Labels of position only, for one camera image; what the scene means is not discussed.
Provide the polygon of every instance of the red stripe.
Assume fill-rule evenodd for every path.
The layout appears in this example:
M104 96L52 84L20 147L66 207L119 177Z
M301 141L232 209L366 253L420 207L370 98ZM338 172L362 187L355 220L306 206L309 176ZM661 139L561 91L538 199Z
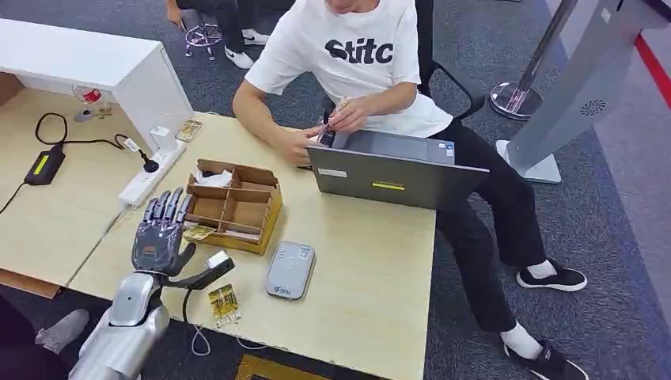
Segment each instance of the red stripe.
M648 46L648 43L640 34L636 38L635 46L639 49L641 59L643 60L643 63L646 64L655 84L657 84L659 92L662 93L666 105L671 108L671 78L669 78L669 75L664 71L664 67L659 63L657 57L655 57L652 50L650 50L650 46Z

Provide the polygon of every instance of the man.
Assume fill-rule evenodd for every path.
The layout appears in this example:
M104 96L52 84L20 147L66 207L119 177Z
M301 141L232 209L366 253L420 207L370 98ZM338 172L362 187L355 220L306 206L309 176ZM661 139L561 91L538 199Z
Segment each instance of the man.
M413 0L297 0L279 21L233 100L238 120L289 163L307 164L305 148L320 128L287 131L264 104L310 71L331 100L351 99L332 115L333 131L365 128L454 141L458 165L489 169L476 191L492 206L501 260L520 268L523 287L582 289L585 276L545 256L532 188L475 132L417 93L417 15ZM515 320L492 263L487 227L467 201L440 211L437 228L453 247L472 312L486 331L500 333L504 352L545 380L586 380L587 374L537 341Z
M268 36L254 28L256 0L165 0L167 18L179 29L181 10L199 10L213 14L224 39L226 57L241 69L252 67L254 61L245 53L245 45L265 45Z

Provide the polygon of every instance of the speaker grille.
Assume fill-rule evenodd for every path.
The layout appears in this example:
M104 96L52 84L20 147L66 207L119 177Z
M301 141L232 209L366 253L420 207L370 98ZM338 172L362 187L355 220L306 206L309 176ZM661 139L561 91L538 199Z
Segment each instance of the speaker grille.
M601 99L588 101L580 106L580 114L583 116L596 116L604 113L606 109L606 102Z

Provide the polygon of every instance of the office chair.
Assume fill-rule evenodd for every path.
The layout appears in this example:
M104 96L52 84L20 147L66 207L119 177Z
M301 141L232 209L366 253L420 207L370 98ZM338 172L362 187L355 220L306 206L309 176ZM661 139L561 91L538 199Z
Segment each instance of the office chair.
M222 40L222 31L216 24L207 24L205 22L204 14L196 9L192 10L198 18L198 24L193 28L187 29L184 20L182 20L182 27L186 30L184 39L187 41L187 48L184 55L191 57L193 51L191 48L207 48L207 55L210 61L217 58L212 54L212 46Z
M417 37L419 46L417 55L419 56L419 76L422 84L417 86L419 92L427 97L431 97L431 88L429 81L436 70L445 73L452 82L454 82L463 91L471 102L470 107L456 120L463 120L480 110L485 101L485 93L471 78L446 63L437 63L434 61L434 0L415 0L417 9ZM326 97L324 99L324 120L328 120L333 109L336 107L333 102Z

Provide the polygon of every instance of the black text on t-shirt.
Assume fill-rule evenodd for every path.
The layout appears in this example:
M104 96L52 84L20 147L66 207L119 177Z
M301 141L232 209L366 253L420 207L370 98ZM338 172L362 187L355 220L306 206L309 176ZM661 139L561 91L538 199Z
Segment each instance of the black text on t-shirt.
M344 45L338 40L330 40L324 48L331 53L331 57L340 58L349 63L365 63L370 65L378 61L379 63L392 62L394 45L382 44L379 47L375 44L374 38L359 38L354 41L347 41Z

